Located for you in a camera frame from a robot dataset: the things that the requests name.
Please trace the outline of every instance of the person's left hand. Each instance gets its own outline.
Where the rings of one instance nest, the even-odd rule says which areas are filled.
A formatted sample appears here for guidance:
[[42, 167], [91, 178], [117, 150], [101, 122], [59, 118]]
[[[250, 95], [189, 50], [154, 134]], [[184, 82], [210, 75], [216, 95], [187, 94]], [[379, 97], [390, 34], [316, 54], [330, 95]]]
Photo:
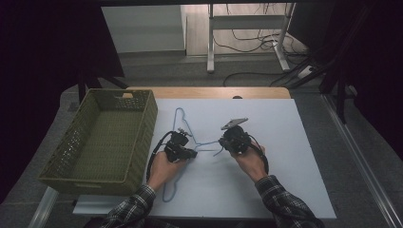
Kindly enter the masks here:
[[147, 182], [148, 186], [154, 191], [158, 191], [164, 183], [173, 179], [185, 164], [186, 160], [172, 163], [168, 160], [164, 151], [158, 152], [151, 166], [150, 178]]

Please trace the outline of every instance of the hand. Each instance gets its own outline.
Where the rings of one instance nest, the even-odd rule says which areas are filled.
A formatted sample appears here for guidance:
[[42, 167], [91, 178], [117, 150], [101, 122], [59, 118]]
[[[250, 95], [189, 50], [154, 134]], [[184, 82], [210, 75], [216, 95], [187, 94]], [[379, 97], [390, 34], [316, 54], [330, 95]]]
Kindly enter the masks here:
[[158, 191], [164, 183], [173, 179], [185, 164], [186, 160], [172, 163], [166, 157], [165, 152], [158, 152], [151, 166], [150, 178], [147, 182], [148, 186], [154, 189], [154, 191]]
[[[260, 148], [264, 153], [264, 146], [260, 146]], [[258, 180], [267, 176], [266, 172], [264, 171], [263, 160], [259, 156], [258, 152], [256, 152], [253, 148], [248, 147], [243, 154], [231, 153], [231, 156], [237, 161], [243, 172], [245, 172], [253, 182], [257, 182]]]

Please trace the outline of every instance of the gray floor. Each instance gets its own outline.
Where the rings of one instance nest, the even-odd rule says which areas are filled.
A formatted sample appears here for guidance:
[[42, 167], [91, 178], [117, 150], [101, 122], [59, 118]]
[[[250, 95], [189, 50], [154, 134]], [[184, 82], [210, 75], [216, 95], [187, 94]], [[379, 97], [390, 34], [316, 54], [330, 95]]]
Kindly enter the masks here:
[[[222, 86], [225, 76], [235, 72], [279, 73], [274, 55], [221, 56], [216, 72], [206, 73], [205, 58], [178, 56], [123, 56], [125, 81], [131, 86]], [[269, 86], [278, 76], [240, 75], [228, 80], [228, 86]], [[317, 164], [337, 219], [326, 220], [326, 227], [388, 227], [362, 179], [350, 152], [318, 93], [320, 78], [292, 90]], [[104, 87], [115, 87], [102, 81]], [[27, 227], [46, 186], [37, 180], [42, 167], [69, 126], [78, 104], [77, 87], [65, 91], [59, 112], [48, 134], [21, 179], [0, 205], [1, 227]], [[354, 107], [346, 103], [348, 126], [365, 158], [403, 218], [403, 162]], [[46, 227], [83, 227], [89, 218], [72, 215], [77, 196], [60, 195]]]

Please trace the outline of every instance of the forearm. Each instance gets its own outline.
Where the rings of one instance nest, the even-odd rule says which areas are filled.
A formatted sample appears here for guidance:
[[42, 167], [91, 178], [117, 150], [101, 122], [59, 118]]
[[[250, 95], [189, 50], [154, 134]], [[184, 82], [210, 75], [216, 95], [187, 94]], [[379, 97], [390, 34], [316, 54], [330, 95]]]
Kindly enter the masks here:
[[286, 191], [275, 176], [265, 177], [255, 185], [278, 227], [319, 227], [320, 220], [315, 218], [306, 203]]
[[102, 227], [116, 227], [130, 221], [134, 224], [143, 222], [143, 218], [151, 210], [155, 197], [152, 188], [142, 185], [132, 197], [120, 203], [107, 214]]

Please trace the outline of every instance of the sleeve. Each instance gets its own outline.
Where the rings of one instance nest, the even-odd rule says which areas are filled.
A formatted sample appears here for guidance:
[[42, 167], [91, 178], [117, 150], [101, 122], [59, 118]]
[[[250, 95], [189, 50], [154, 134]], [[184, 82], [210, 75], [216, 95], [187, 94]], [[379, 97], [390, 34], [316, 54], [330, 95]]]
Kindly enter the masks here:
[[306, 203], [289, 193], [273, 175], [257, 181], [266, 208], [273, 213], [277, 227], [324, 227]]
[[144, 218], [150, 212], [155, 198], [154, 190], [148, 185], [142, 185], [132, 197], [121, 202], [107, 214], [102, 228], [120, 225], [144, 227]]

